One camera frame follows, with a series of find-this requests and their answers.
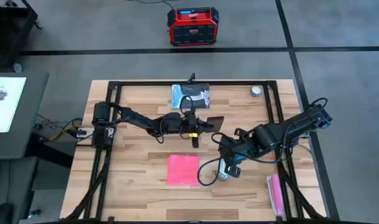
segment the pink sticky note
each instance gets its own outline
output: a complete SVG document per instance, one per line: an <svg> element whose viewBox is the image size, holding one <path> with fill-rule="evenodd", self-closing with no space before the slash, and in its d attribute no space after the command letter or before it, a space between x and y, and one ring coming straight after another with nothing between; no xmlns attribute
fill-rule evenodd
<svg viewBox="0 0 379 224"><path fill-rule="evenodd" d="M167 166L168 185L199 185L199 156L170 155Z"/></svg>

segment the portable power station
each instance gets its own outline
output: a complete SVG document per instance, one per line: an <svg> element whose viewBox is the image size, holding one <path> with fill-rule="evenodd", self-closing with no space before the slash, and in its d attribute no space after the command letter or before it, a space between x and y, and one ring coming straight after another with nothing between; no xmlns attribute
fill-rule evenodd
<svg viewBox="0 0 379 224"><path fill-rule="evenodd" d="M174 46L210 45L216 41L219 17L214 7L172 9L167 19Z"/></svg>

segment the gray floor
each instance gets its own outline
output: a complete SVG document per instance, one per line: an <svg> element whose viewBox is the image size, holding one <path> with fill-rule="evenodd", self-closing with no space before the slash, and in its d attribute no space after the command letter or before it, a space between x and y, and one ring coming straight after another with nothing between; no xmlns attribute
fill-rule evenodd
<svg viewBox="0 0 379 224"><path fill-rule="evenodd" d="M295 47L379 45L377 0L282 2ZM29 3L44 30L33 30L27 50L171 47L165 4L124 0ZM182 0L172 4L215 6L220 11L218 41L212 47L286 46L274 1ZM310 101L329 98L327 109L334 122L319 131L319 137L340 217L379 223L379 52L297 53L297 57ZM19 60L26 71L50 73L40 112L59 120L82 116L94 79L187 78L192 72L198 78L294 79L287 53L31 56ZM55 169L42 167L38 189L63 189L68 172L59 172L58 181L53 180L55 187L50 183L44 187L51 176L46 173Z"/></svg>

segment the wooden tabletop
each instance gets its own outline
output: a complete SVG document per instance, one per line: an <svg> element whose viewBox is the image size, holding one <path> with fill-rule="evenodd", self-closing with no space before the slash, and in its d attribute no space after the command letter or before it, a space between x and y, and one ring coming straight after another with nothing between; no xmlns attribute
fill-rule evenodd
<svg viewBox="0 0 379 224"><path fill-rule="evenodd" d="M92 82L84 126L91 127L94 104L105 100L108 82ZM292 80L277 80L277 83L284 118L300 113ZM211 108L197 110L196 114L203 120L209 116L224 116L221 132L229 136L233 136L235 128L249 130L267 123L264 96L252 97L249 90L249 86L210 86ZM171 86L124 86L120 103L152 119L176 111L171 109ZM113 143L102 219L114 216L118 221L275 220L266 177L277 173L276 165L246 160L240 164L240 178L218 181L209 187L166 184L169 155L199 155L200 164L219 156L218 145L211 141L210 136L201 134L200 147L194 149L191 140L181 139L179 135L167 135L164 144L159 144L144 130L130 124L119 124ZM292 156L299 188L316 210L325 215L312 157L307 150L308 142L301 141L300 145L303 147L295 147ZM95 150L91 147L77 147L61 217L72 212L86 193L94 155ZM274 160L273 152L262 159ZM206 166L202 180L211 181L216 169L217 163ZM92 217L95 209L96 203L93 203Z"/></svg>

